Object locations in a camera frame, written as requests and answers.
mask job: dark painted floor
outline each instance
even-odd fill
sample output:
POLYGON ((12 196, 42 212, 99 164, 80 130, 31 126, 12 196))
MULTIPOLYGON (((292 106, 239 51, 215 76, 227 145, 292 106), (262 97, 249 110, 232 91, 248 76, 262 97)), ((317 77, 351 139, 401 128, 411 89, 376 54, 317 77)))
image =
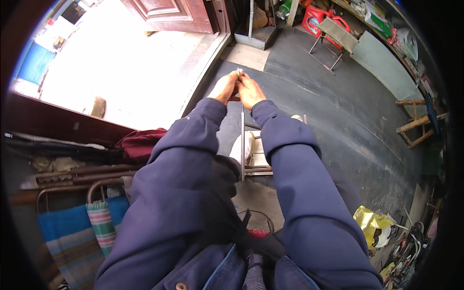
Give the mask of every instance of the dark painted floor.
MULTIPOLYGON (((366 207, 391 215, 402 205, 409 208, 419 180, 421 150, 408 149, 395 132, 407 123, 406 115, 393 95, 348 55, 335 67, 336 75, 330 74, 303 51, 314 41, 286 28, 273 45, 264 72, 243 69, 287 115, 307 115, 323 161, 355 182, 366 207)), ((327 64, 334 60, 322 46, 316 47, 315 55, 327 64)), ((216 66, 205 97, 221 76, 237 68, 225 61, 216 66)), ((218 132, 219 154, 228 155, 240 134, 240 111, 239 103, 229 103, 218 132)), ((246 121, 253 122, 249 112, 246 121)), ((260 182, 272 186, 272 180, 260 182)))

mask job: striped fabric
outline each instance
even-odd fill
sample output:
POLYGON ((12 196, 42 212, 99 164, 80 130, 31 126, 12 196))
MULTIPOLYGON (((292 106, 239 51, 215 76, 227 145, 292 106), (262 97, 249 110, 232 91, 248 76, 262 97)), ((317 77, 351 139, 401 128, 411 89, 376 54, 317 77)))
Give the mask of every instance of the striped fabric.
MULTIPOLYGON (((129 208, 125 196, 107 199, 117 231, 129 208)), ((45 243, 71 289, 93 289, 95 275, 105 259, 87 214, 86 205, 38 213, 45 243)))
POLYGON ((116 229, 111 219, 108 202, 97 200, 86 204, 86 207, 95 237, 102 248, 103 255, 107 257, 116 239, 116 229))

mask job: red cloth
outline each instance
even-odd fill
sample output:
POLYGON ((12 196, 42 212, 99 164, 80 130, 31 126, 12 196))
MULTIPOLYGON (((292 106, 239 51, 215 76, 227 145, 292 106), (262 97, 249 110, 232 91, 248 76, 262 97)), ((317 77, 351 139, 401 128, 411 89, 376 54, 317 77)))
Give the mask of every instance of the red cloth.
POLYGON ((147 131, 134 131, 119 140, 115 148, 123 148, 122 160, 127 164, 145 164, 155 144, 166 135, 163 128, 147 131))

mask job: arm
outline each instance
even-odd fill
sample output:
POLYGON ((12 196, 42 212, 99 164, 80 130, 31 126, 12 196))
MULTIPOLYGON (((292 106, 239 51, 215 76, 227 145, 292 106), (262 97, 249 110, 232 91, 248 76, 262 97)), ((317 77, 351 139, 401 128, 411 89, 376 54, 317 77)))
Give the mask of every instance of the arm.
POLYGON ((174 122, 148 164, 135 174, 132 205, 98 270, 96 289, 151 289, 174 268, 192 236, 203 230, 199 202, 210 187, 219 146, 216 132, 238 78, 234 73, 221 78, 209 98, 174 122))
POLYGON ((310 127, 268 100, 255 104, 252 115, 274 172, 288 256, 337 287, 381 289, 364 235, 321 162, 310 127))

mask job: hand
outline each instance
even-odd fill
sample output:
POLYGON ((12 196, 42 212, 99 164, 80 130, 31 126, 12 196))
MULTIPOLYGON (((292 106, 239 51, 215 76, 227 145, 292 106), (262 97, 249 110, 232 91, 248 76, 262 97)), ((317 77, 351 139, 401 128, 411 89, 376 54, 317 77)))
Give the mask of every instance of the hand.
POLYGON ((220 101, 225 106, 229 101, 240 101, 240 98, 235 96, 237 94, 236 82, 238 82, 238 73, 232 71, 219 79, 208 97, 220 101))
POLYGON ((248 110, 251 110, 258 102, 266 99, 259 84, 244 72, 240 74, 239 81, 237 81, 237 89, 243 106, 248 110))

